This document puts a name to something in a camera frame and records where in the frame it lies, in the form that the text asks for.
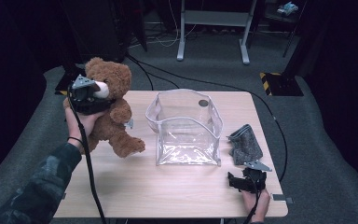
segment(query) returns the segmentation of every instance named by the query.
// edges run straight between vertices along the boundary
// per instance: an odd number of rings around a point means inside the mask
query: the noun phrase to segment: gray carpet
[[[268,104],[282,127],[288,149],[282,190],[295,203],[288,205],[289,214],[286,217],[268,218],[267,223],[358,223],[358,174],[342,159],[325,133],[319,108],[306,82],[302,77],[296,78],[304,92],[303,97],[267,96],[261,84],[260,72],[284,70],[297,39],[286,58],[283,58],[286,39],[277,34],[257,34],[249,49],[251,63],[244,65],[241,62],[239,38],[240,35],[193,36],[186,42],[185,59],[182,62],[176,61],[178,42],[170,47],[151,43],[148,44],[148,52],[140,46],[131,47],[129,52],[139,61],[180,76],[175,77],[144,65],[147,72],[166,78],[180,88],[195,91],[242,89],[257,94]],[[123,63],[132,71],[132,90],[152,89],[138,65],[129,59]],[[67,136],[63,122],[63,96],[54,94],[54,88],[62,75],[61,67],[46,72],[48,87],[44,98],[0,166],[0,205],[26,182],[35,166]],[[151,77],[151,80],[155,91],[175,89],[166,80],[156,77]],[[281,175],[285,159],[282,135],[266,106],[258,98],[254,99],[276,171]],[[230,223],[235,221],[241,223],[243,219],[232,220]],[[109,222],[115,223],[116,220],[110,218]],[[98,218],[54,218],[52,223],[101,222]]]

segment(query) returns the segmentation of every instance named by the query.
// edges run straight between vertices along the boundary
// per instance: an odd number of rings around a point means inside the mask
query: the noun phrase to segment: teddy bear
[[[123,96],[131,87],[131,71],[127,65],[106,62],[102,58],[92,58],[85,66],[88,79],[103,83],[104,92],[96,92],[100,97],[111,100],[108,111],[95,121],[89,135],[89,151],[95,149],[100,140],[107,140],[120,158],[145,150],[145,142],[126,132],[125,124],[131,120],[131,107]],[[63,101],[64,108],[69,106],[68,98]]]

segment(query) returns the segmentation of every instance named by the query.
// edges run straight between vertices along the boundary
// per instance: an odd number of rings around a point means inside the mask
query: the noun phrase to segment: clear plastic container
[[[158,135],[156,165],[221,165],[223,121],[208,95],[185,89],[161,91],[146,117]]]

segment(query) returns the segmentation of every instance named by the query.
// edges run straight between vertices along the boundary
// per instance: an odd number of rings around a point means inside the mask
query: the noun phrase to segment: bracelet
[[[66,141],[68,141],[68,140],[71,139],[71,138],[77,140],[77,141],[81,144],[82,147],[84,146],[84,145],[83,145],[83,142],[82,142],[80,139],[75,138],[75,137],[69,136],[69,137],[66,139]]]

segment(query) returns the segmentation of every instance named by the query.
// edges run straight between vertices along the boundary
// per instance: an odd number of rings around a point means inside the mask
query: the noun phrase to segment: table
[[[249,34],[252,19],[255,12],[255,4],[257,0],[252,0],[249,12],[221,12],[221,11],[200,11],[186,10],[185,0],[182,0],[181,6],[181,27],[180,42],[176,59],[182,61],[185,55],[185,24],[202,24],[202,25],[224,25],[224,26],[244,26],[245,32],[243,38],[240,39],[240,48],[242,62],[249,64],[249,55],[246,48],[246,39]]]
[[[129,91],[125,99],[132,109],[134,126],[127,132],[142,138],[146,150],[121,159],[102,141],[91,152],[95,185],[106,217],[246,217],[241,194],[227,180],[227,172],[240,177],[244,166],[234,165],[226,138],[246,123],[252,126],[263,150],[260,161],[272,168],[266,180],[269,193],[282,194],[252,96],[239,91],[201,93],[211,96],[224,122],[219,143],[222,165],[157,166],[157,135],[145,117],[157,92]],[[267,217],[284,217],[287,213],[286,203],[271,200]],[[85,158],[74,170],[55,217],[99,217]]]

